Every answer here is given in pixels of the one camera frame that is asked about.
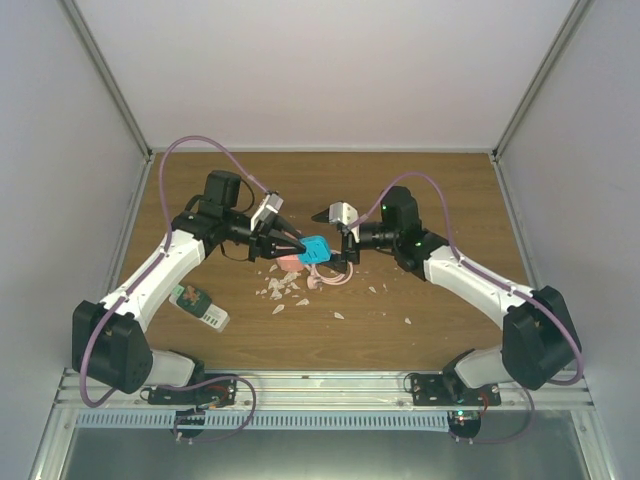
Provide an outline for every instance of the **white wall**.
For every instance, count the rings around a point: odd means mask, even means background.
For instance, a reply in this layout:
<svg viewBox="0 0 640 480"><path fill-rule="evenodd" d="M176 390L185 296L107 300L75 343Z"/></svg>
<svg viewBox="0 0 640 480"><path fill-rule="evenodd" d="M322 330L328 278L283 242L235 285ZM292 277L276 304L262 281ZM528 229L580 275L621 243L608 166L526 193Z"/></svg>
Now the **white wall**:
<svg viewBox="0 0 640 480"><path fill-rule="evenodd" d="M148 142L493 147L572 0L78 0Z"/></svg>
<svg viewBox="0 0 640 480"><path fill-rule="evenodd" d="M2 2L0 59L0 476L22 479L142 158L57 2Z"/></svg>
<svg viewBox="0 0 640 480"><path fill-rule="evenodd" d="M503 158L533 257L566 296L622 478L638 478L640 2L596 0Z"/></svg>

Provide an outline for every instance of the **robotic arm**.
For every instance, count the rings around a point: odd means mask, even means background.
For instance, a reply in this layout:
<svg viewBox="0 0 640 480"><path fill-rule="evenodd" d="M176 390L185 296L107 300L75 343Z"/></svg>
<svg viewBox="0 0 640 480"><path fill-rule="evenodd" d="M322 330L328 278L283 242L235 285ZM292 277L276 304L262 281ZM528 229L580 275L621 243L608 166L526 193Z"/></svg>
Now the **robotic arm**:
<svg viewBox="0 0 640 480"><path fill-rule="evenodd" d="M282 199L269 193L252 217L233 210L240 176L209 174L197 212L185 209L172 232L119 288L97 304L83 301L73 313L72 365L80 371L90 336L105 313L117 305L89 358L88 376L125 393L143 385L176 387L203 380L204 366L188 356L149 348L145 332L171 290L224 241L249 247L248 259L304 253L300 234L278 215Z"/></svg>
<svg viewBox="0 0 640 480"><path fill-rule="evenodd" d="M565 301L557 290L549 286L534 290L465 258L452 249L447 239L422 227L417 202L406 187L389 190L381 203L381 216L382 222L350 228L358 212L351 205L338 202L313 219L335 224L342 233L341 253L332 259L334 263L358 264L362 250L390 249L403 270L455 293L503 332L502 345L469 350L443 368L443 383L454 403L462 403L467 396L477 397L475 389L499 382L515 380L536 390L573 360L573 351L559 329L518 293L550 310L581 349Z"/></svg>

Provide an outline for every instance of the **cable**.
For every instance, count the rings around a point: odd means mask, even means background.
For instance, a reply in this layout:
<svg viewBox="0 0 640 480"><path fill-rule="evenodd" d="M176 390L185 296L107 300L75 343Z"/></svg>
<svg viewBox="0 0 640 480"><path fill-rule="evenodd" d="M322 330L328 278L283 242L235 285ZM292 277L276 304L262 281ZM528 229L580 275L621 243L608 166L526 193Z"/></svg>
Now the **cable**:
<svg viewBox="0 0 640 480"><path fill-rule="evenodd" d="M484 405L482 412L479 414L479 417L482 418L484 414L487 413L487 410L489 410L489 397L487 397L486 393L480 392L480 398L482 398L482 404Z"/></svg>
<svg viewBox="0 0 640 480"><path fill-rule="evenodd" d="M224 382L227 380L235 380L237 382L240 383L244 383L247 387L249 387L249 390L251 391L251 398L253 399L253 401L251 402L251 411L249 412L249 415L247 415L247 418L244 419L244 421L234 430L225 433L223 435L220 435L218 437L214 437L214 438L207 438L207 439L203 439L203 440L197 440L195 441L194 439L189 439L189 443L213 443L213 442L219 442L220 440L225 440L229 437L232 437L234 435L237 435L238 433L240 433L242 430L244 430L247 425L249 425L251 423L251 421L253 420L253 418L255 417L256 414L256 404L258 403L258 396L256 394L256 389L255 387L251 384L251 382L249 382L249 380L242 378L242 377L236 377L235 375L225 375L222 377L216 377L216 378L210 378L209 380L205 380L204 382L200 382L200 383L196 383L195 385L188 385L186 387L172 387L171 385L162 385L161 388L164 388L165 390L172 390L174 392L188 392L190 390L196 390L198 388L202 388L206 385L211 385L213 383L218 383L218 382ZM179 436L179 432L178 432L178 426L180 425L180 421L181 418L176 418L176 421L173 425L173 434L176 436L176 440L180 440L180 436Z"/></svg>
<svg viewBox="0 0 640 480"><path fill-rule="evenodd" d="M224 402L227 399L227 397L229 397L229 390L226 389L225 387L220 386L220 385L209 385L206 389L207 390L216 390L218 392L222 392L223 393L222 397L218 398L219 402Z"/></svg>
<svg viewBox="0 0 640 480"><path fill-rule="evenodd" d="M247 208L245 208L240 212L240 213L247 213L256 204L256 194L253 192L253 188L251 188L251 185L249 185L249 182L247 182L244 178L240 178L240 181L247 186L247 188L249 189L249 193L251 193L251 203Z"/></svg>
<svg viewBox="0 0 640 480"><path fill-rule="evenodd" d="M134 292L134 290L140 285L145 278L147 278L151 272L155 270L155 268L160 264L160 262L164 259L169 251L169 247L171 246L171 238L172 238L172 230L171 230L171 217L169 216L169 206L167 205L167 198L164 191L164 165L167 161L169 155L176 149L176 147L182 143L198 140L201 142L210 143L214 147L218 148L222 153L224 153L242 172L242 174L251 180L260 190L267 193L267 188L262 185L253 175L251 175L244 167L240 164L238 160L231 154L229 150L224 148L221 144L207 137L203 137L200 135L190 135L187 137L182 137L169 145L169 148L164 152L162 156L162 160L160 161L160 167L158 172L158 184L160 190L160 205L162 206L162 213L164 215L164 219L167 224L167 235L166 240L164 242L163 252L160 252L158 256L149 264L149 266L140 274L138 278L136 278L133 283L125 290L124 295L118 298L115 303L111 306L109 310L103 315L100 319L96 327L91 332L91 336L89 337L89 341L87 342L87 346L84 350L84 354L82 355L82 362L80 365L80 397L85 405L91 408L96 408L102 405L107 399L113 395L116 391L115 388L111 388L104 396L102 396L99 400L93 401L89 398L89 392L87 391L87 373L89 370L89 359L91 358L91 354L93 353L93 348L95 347L96 341L98 340L98 336L104 329L105 325L109 321L109 319L113 316L113 314L120 308L120 306L126 301L126 299Z"/></svg>
<svg viewBox="0 0 640 480"><path fill-rule="evenodd" d="M240 259L240 258L233 258L233 257L230 257L229 255L227 255L227 251L224 249L224 242L222 242L222 243L220 244L220 253L221 253L221 254L222 254L222 256L223 256L224 258L226 258L227 260L233 260L234 262L246 262L246 261L248 261L248 260L249 260L249 257L248 257L248 256L247 256L247 258L242 258L242 259Z"/></svg>
<svg viewBox="0 0 640 480"><path fill-rule="evenodd" d="M317 282L321 282L326 285L337 286L337 285L344 285L349 280L351 280L351 277L353 277L353 263L348 262L347 265L349 267L348 272L339 273L335 277L325 277L324 275L322 275L318 271L318 266L315 263L311 265L305 265L305 267L307 270L309 270L309 278L311 278L311 281L313 282L314 285Z"/></svg>
<svg viewBox="0 0 640 480"><path fill-rule="evenodd" d="M184 209L188 210L188 211L191 211L193 209L193 207L196 206L196 203L198 203L198 200L200 200L201 198L202 198L202 194L201 193L197 193L196 195L191 197L191 199L184 206Z"/></svg>
<svg viewBox="0 0 640 480"><path fill-rule="evenodd" d="M417 375L415 372L411 372L411 373L407 373L405 375L405 377L402 379L402 388L405 392L410 393L411 395L413 395L413 391L407 389L407 378L411 377L412 375Z"/></svg>
<svg viewBox="0 0 640 480"><path fill-rule="evenodd" d="M395 184L397 184L400 180L403 180L403 179L405 179L407 177L421 177L421 178L424 178L434 188L434 190L438 194L438 197L440 197L440 202L442 204L442 210L443 210L443 213L444 213L444 222L445 222L445 228L446 228L446 232L447 232L447 239L449 240L449 246L451 247L451 252L455 256L455 258L458 261L458 263L460 265L463 265L464 267L466 267L468 270L470 270L471 272L475 273L479 277L481 277L484 280L488 281L489 283L492 283L493 285L497 286L498 288L501 288L502 290L505 290L506 292L509 292L509 294L515 295L518 298L524 300L525 302L533 305L535 308L540 310L549 320L551 320L551 322L556 326L556 328L560 331L562 336L565 338L565 340L569 344L569 347L571 348L573 356L576 359L576 374L573 376L573 378L571 378L569 380L553 380L553 379L551 379L551 380L549 380L549 383L551 383L553 385L573 385L573 384L577 383L578 381L580 381L580 379L582 378L582 375L584 373L584 359L582 358L582 353L580 352L580 348L578 348L578 344L576 343L576 341L573 339L573 337L569 333L569 330L567 330L567 328L562 324L562 322L558 319L558 317L556 317L553 314L553 312L551 312L547 307L545 307L542 303L537 301L535 298L531 297L531 295L528 295L526 293L520 292L519 290L512 289L512 287L510 285L502 282L501 280L498 280L497 278L494 278L492 275L489 275L488 273L482 271L481 269L477 268L476 266L472 265L471 263L469 263L469 262L467 262L465 260L465 258L462 256L462 254L458 250L458 247L456 246L455 240L453 238L453 230L451 228L451 219L450 219L450 216L449 216L449 207L447 206L447 201L444 198L444 194L442 193L441 188L438 186L438 184L435 182L435 180L433 180L429 175L426 175L426 174L424 174L422 172L406 172L406 173L403 173L402 175L398 175L382 191L382 193L380 194L378 199L374 202L374 204L371 206L369 211L367 213L365 213L364 215L362 215L361 217L359 217L355 222L353 222L353 223L348 225L349 230L351 230L351 229L357 227L358 225L362 224L363 222L365 222L373 214L373 212L375 211L376 207L378 205L380 205L380 203L382 202L384 197L387 195L389 190L391 190L391 188Z"/></svg>
<svg viewBox="0 0 640 480"><path fill-rule="evenodd" d="M524 437L527 433L529 433L529 430L531 430L531 427L534 424L534 420L535 420L535 413L536 413L536 406L533 403L533 397L531 396L531 393L529 392L529 390L527 390L526 388L522 388L522 390L524 391L525 395L527 396L527 400L529 400L529 405L531 406L530 410L529 410L529 418L527 419L527 424L524 426L524 428L522 430L520 430L518 433L515 433L509 437L505 437L505 438L490 438L490 439L480 439L480 440L474 440L472 438L467 438L467 437L460 437L456 434L454 434L451 430L449 430L449 435L454 438L456 440L456 442L460 441L460 439L462 440L469 440L469 443L478 443L481 445L499 445L502 443L509 443L509 442L513 442L515 440L518 440L522 437Z"/></svg>
<svg viewBox="0 0 640 480"><path fill-rule="evenodd" d="M167 198L164 193L164 165L167 162L167 158L169 157L169 155L171 155L171 153L178 147L178 145L185 142L192 141L192 140L206 142L216 147L218 150L224 153L227 156L227 158L229 158L229 160L231 160L235 164L235 166L238 167L238 170L240 170L242 174L245 177L247 177L249 180L251 180L260 190L262 190L264 193L269 192L267 187L262 185L253 175L251 175L247 170L245 170L245 168L240 164L238 160L236 160L236 158L233 156L233 154L229 150L227 150L225 147L220 145L215 140L212 140L208 137L203 137L201 135L189 135L187 137L179 138L178 140L173 142L171 145L169 145L169 148L167 148L167 150L164 152L164 155L162 155L162 159L160 160L159 173L158 173L158 189L160 190L160 205L162 206L162 214L164 215L164 220L167 224L167 238L164 242L165 252L168 251L169 247L171 246L172 230L171 230L171 216L169 215L169 205L167 204Z"/></svg>

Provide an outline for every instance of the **paper scrap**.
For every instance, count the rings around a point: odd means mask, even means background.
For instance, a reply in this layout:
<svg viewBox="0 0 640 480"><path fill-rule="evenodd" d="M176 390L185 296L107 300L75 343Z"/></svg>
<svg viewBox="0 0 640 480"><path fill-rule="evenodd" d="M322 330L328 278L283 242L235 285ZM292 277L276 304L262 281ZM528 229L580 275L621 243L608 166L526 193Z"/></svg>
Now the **paper scrap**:
<svg viewBox="0 0 640 480"><path fill-rule="evenodd" d="M301 274L298 272L289 272L287 273L284 278L282 279L283 282L285 283L289 283L289 282L293 282L296 278L298 278Z"/></svg>

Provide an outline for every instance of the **wooden table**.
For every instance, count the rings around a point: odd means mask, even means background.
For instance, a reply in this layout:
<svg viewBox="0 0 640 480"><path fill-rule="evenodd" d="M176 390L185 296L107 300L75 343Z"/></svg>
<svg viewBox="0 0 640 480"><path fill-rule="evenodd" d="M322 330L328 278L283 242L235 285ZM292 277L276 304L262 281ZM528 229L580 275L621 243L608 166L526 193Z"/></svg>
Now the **wooden table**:
<svg viewBox="0 0 640 480"><path fill-rule="evenodd" d="M396 153L243 153L238 158L269 188L280 192L281 214L306 234L324 235L339 247L333 227L310 217L344 200L366 211L396 175L419 170L445 192L457 243L472 259L516 281L525 282L502 196L486 155ZM137 217L123 278L147 258L165 230L154 166ZM201 193L211 170L235 168L220 154L179 153L170 157L165 182L172 215ZM419 202L423 225L444 234L440 203L422 179L408 179ZM240 205L249 195L243 188ZM229 256L246 256L246 247L229 245ZM249 369L440 369L469 348L500 342L499 329L483 314L448 291L405 274L391 257L363 252L357 273L345 286L322 291L303 287L280 301L256 291L267 288L273 261L237 263L218 250L183 283L205 289L227 310L231 321L217 333L168 302L148 330L154 348L173 349L204 359L211 368ZM295 306L307 298L307 306ZM278 304L285 309L272 315ZM344 319L334 317L338 312Z"/></svg>

